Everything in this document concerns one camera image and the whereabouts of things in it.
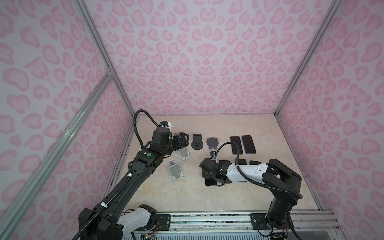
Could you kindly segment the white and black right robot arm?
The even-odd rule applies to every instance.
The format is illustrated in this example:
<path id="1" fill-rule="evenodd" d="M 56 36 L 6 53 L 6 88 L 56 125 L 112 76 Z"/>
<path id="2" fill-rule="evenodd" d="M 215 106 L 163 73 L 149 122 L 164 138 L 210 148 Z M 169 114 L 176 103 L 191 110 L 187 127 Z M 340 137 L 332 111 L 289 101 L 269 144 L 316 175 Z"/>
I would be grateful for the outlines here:
<path id="1" fill-rule="evenodd" d="M 216 162 L 205 158 L 200 163 L 203 177 L 218 187 L 237 182 L 249 182 L 268 189 L 274 195 L 263 224 L 270 229 L 282 226 L 292 228 L 291 210 L 303 196 L 300 194 L 302 177 L 277 159 L 268 163 L 254 162 L 248 165 L 243 159 Z"/>

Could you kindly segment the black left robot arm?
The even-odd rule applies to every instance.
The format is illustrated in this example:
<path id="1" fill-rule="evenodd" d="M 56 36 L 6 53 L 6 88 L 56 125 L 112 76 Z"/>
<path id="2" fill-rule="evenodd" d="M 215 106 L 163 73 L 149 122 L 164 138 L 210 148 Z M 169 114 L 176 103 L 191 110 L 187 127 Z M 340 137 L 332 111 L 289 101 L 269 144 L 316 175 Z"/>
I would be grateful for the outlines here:
<path id="1" fill-rule="evenodd" d="M 79 215 L 79 231 L 74 240 L 121 240 L 124 225 L 119 224 L 124 207 L 143 182 L 166 156 L 189 145 L 189 135 L 172 134 L 170 128 L 157 127 L 149 141 L 129 162 L 129 170 L 113 190 L 93 209 L 84 208 Z"/>

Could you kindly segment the white phone stand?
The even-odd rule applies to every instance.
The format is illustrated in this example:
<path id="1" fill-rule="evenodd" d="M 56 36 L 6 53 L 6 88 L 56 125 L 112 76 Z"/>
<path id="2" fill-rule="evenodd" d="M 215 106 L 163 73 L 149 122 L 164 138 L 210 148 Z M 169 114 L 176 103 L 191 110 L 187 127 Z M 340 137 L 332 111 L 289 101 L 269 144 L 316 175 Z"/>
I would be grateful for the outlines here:
<path id="1" fill-rule="evenodd" d="M 172 155 L 182 161 L 187 161 L 191 157 L 191 152 L 188 150 L 187 147 L 184 147 L 179 150 L 173 151 Z"/>
<path id="2" fill-rule="evenodd" d="M 170 161 L 167 163 L 168 170 L 171 175 L 172 181 L 175 182 L 184 177 L 181 166 L 176 161 Z"/>

